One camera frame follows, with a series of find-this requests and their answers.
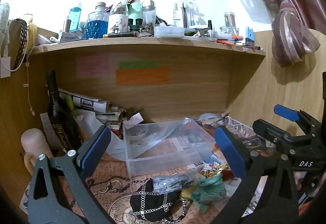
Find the green knitted sock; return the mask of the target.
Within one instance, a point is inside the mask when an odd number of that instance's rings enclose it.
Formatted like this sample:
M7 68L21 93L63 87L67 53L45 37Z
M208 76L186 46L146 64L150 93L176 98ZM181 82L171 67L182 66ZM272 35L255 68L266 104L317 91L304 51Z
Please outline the green knitted sock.
M191 195L191 200L195 203L195 206L201 214L204 214L208 210L210 202L226 197L222 177L222 174L218 174L198 182L196 190Z

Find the black pouch with chain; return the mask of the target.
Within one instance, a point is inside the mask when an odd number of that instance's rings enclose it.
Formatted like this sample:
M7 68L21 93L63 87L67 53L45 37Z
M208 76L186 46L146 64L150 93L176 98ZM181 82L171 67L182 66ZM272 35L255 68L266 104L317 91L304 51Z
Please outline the black pouch with chain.
M159 223L179 223L188 212L187 200L180 197L180 191L169 193L155 193L153 179L147 180L130 197L130 206L136 218ZM181 215L172 217L172 208L181 204Z

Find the red pouch gold ribbon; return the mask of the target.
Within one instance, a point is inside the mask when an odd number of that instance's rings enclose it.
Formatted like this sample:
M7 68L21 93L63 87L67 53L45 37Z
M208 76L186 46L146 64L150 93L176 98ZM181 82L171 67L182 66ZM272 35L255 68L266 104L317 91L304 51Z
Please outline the red pouch gold ribbon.
M228 181L230 179L233 179L235 177L235 175L233 175L233 172L231 170L223 170L221 172L222 175L222 180L223 181Z

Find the yellow sponge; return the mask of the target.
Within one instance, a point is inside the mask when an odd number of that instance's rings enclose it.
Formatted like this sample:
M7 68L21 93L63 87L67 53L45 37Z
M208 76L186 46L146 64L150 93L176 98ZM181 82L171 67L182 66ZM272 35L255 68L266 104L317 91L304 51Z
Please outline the yellow sponge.
M197 189L196 186L187 188L187 189L182 189L180 197L184 198L185 200L189 201L191 199L191 196L193 192Z

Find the car printed newspaper sheet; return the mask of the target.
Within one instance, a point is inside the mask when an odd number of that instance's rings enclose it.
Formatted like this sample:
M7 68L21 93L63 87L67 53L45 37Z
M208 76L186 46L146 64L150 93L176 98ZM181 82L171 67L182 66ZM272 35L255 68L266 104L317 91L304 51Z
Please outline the car printed newspaper sheet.
M199 118L196 119L196 122L203 127L210 135L214 135L214 130L220 125L225 125L227 129L238 139L242 140L248 149L258 149L258 150L266 150L268 147L272 147L269 141L265 141L263 138L258 137L251 127L233 119L227 113L222 114L222 116L218 116L213 113L205 113L200 115ZM254 195L245 210L243 216L250 215L254 212L256 205L258 204L262 191L265 187L267 176L263 176L260 178L258 183L258 187L254 192ZM228 181L224 181L224 187L226 191L226 197L215 201L213 204L221 211L230 197L235 193L237 187L239 187L241 183L241 179L238 177L234 177Z

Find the cream thermos mug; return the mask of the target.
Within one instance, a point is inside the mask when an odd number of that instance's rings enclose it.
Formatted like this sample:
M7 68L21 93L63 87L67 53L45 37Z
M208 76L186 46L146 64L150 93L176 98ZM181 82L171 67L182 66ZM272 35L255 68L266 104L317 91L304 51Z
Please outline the cream thermos mug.
M40 154L45 154L52 158L53 154L47 144L46 138L42 131L37 128L26 130L20 138L25 155L24 164L28 172L32 175L36 161Z

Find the dark wine bottle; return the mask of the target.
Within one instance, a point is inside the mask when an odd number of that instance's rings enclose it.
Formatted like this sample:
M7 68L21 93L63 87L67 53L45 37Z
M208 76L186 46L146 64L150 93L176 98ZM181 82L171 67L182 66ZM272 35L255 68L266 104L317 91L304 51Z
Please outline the dark wine bottle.
M55 70L46 73L46 80L49 93L47 113L51 126L66 152L77 151L82 145L80 130L67 102L60 97Z

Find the white plastic bag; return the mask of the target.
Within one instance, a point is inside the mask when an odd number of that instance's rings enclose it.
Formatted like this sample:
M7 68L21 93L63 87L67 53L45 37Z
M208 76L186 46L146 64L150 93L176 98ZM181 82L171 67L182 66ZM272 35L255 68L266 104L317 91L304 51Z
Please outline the white plastic bag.
M74 109L72 116L80 128L82 141L89 140L93 137L98 138L98 144L106 147L106 154L114 159L114 161L126 161L126 144L109 127L102 124L96 118L95 112Z

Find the clear bag with black item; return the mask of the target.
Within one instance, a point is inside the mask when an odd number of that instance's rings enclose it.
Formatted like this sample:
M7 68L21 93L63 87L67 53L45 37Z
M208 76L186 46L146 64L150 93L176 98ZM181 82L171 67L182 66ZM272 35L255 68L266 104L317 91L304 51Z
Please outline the clear bag with black item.
M196 186L203 179L204 176L195 169L173 175L155 176L152 179L153 191L158 194L180 191Z

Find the rolled newspaper stack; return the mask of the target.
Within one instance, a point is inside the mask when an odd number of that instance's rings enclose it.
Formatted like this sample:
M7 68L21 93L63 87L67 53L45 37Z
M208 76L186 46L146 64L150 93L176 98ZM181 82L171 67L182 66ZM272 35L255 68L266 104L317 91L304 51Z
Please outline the rolled newspaper stack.
M120 106L114 106L109 101L102 99L87 97L77 93L68 92L63 89L58 89L59 95L65 99L71 109L81 109L92 111L101 122L118 122L123 113Z

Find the clear plastic storage box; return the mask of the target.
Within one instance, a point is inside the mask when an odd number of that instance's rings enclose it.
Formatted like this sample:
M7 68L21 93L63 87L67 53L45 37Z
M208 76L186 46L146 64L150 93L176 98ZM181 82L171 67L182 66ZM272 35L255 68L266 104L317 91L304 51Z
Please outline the clear plastic storage box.
M161 173L210 158L215 139L192 119L123 125L129 177Z

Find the pink sticky note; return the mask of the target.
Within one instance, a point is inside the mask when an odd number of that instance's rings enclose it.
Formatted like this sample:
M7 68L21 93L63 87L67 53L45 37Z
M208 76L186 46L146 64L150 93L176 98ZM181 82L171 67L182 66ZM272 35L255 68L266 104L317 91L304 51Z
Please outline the pink sticky note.
M95 54L76 58L78 78L106 78L109 76L109 54Z

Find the orange sticky note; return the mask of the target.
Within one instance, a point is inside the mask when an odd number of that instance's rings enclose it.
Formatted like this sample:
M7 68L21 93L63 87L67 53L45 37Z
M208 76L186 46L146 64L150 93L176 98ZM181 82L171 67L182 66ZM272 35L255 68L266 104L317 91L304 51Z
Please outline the orange sticky note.
M169 82L169 68L116 70L116 85L118 86L166 85Z

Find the pink striped curtain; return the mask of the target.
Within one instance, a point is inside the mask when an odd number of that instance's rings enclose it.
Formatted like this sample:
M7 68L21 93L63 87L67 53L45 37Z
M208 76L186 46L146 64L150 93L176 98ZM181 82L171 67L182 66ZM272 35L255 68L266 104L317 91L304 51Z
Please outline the pink striped curtain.
M316 52L325 33L325 0L262 0L272 21L272 55L285 68Z

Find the green sticky note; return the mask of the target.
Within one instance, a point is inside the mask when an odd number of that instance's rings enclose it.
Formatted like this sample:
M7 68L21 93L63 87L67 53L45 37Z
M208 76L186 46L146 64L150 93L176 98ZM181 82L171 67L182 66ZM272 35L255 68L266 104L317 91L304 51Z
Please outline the green sticky note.
M121 61L120 69L156 69L159 64L156 61Z

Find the clear plastic lid container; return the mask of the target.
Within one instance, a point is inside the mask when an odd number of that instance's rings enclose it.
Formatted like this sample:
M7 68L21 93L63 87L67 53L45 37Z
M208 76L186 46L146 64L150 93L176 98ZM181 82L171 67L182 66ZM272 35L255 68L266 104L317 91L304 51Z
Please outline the clear plastic lid container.
M176 26L156 26L154 28L155 38L183 38L185 29Z

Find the wooden shelf board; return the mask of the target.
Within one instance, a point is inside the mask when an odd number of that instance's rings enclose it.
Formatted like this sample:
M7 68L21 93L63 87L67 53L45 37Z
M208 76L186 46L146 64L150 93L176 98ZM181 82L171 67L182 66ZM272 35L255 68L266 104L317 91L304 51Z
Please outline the wooden shelf board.
M245 48L240 45L204 41L191 38L154 38L154 37L119 37L78 40L65 43L43 44L36 46L32 54L43 54L52 51L84 49L90 51L194 51L194 52L222 52L244 53L265 56L263 50Z

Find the blue crystal glass bottle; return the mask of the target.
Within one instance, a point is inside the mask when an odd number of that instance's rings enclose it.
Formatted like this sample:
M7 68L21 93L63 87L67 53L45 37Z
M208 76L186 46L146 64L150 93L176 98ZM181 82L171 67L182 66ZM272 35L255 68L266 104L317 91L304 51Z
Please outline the blue crystal glass bottle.
M106 3L98 2L95 10L88 15L86 23L86 39L103 38L108 32L109 13L105 12Z

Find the white printed mug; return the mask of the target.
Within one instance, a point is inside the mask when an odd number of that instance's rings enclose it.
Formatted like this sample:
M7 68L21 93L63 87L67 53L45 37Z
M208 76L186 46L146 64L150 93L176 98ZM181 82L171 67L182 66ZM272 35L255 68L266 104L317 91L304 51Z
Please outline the white printed mug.
M128 16L122 14L114 14L109 16L108 34L123 33L128 31Z

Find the light blue plastic bottle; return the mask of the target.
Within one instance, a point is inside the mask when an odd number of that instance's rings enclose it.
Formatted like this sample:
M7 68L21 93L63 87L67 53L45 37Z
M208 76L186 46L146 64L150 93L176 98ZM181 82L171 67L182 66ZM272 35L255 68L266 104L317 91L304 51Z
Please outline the light blue plastic bottle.
M70 32L78 30L81 16L81 8L75 7L71 8L69 12L69 19L71 20Z

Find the mint green binoculars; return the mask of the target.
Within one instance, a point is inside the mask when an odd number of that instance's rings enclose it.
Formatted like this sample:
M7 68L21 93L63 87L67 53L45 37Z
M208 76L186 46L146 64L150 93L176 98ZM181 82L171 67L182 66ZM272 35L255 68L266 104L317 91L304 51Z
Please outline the mint green binoculars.
M143 26L142 4L140 0L127 0L128 30L140 31Z

